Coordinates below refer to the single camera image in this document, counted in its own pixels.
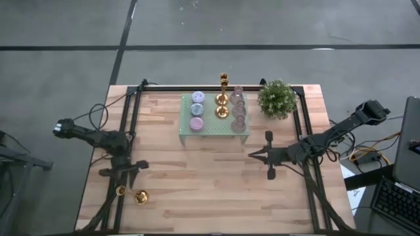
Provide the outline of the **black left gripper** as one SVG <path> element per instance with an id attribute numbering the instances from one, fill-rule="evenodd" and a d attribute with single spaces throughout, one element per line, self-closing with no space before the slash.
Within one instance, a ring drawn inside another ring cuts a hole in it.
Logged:
<path id="1" fill-rule="evenodd" d="M 129 189 L 133 188 L 140 169 L 146 169 L 149 167 L 149 162 L 145 160 L 137 161 L 132 164 L 128 159 L 117 159 L 116 157 L 111 159 L 111 164 L 111 168 L 100 169 L 98 173 L 101 176 L 115 176 L 115 187 L 127 187 L 129 176 Z"/>

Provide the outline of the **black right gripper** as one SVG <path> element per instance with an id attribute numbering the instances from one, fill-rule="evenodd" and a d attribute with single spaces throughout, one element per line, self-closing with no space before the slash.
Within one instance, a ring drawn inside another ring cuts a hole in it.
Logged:
<path id="1" fill-rule="evenodd" d="M 274 180 L 276 178 L 275 166 L 282 165 L 283 162 L 291 161 L 286 147 L 272 147 L 273 133 L 272 131 L 265 132 L 266 146 L 258 151 L 254 151 L 249 157 L 262 161 L 268 165 L 267 178 Z M 266 153 L 267 156 L 263 157 L 258 154 Z"/>

